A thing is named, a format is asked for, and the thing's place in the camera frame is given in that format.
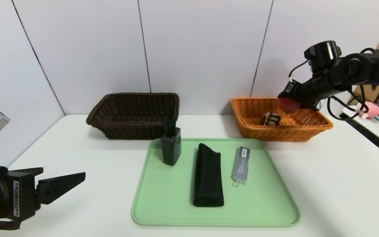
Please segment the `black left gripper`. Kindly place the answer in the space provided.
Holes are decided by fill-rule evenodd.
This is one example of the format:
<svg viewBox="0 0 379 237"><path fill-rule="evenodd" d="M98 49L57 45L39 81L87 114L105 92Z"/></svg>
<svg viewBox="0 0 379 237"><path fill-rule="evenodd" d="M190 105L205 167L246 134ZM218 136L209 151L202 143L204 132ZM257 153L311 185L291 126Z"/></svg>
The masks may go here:
<svg viewBox="0 0 379 237"><path fill-rule="evenodd" d="M35 176L43 172L43 168L27 168L0 174L0 219L28 219L42 204L51 204L86 179L81 172L39 180L35 192Z"/></svg>

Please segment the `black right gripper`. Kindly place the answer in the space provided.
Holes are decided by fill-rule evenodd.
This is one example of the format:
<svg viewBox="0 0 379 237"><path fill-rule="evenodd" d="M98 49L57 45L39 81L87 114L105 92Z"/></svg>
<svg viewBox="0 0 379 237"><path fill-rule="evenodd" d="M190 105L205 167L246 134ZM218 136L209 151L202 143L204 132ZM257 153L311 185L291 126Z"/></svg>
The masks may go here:
<svg viewBox="0 0 379 237"><path fill-rule="evenodd" d="M289 98L289 102L284 102L284 104L296 104L296 109L321 109L323 99L316 96L310 84L309 81L304 83L296 80L289 81L278 95L278 99Z"/></svg>

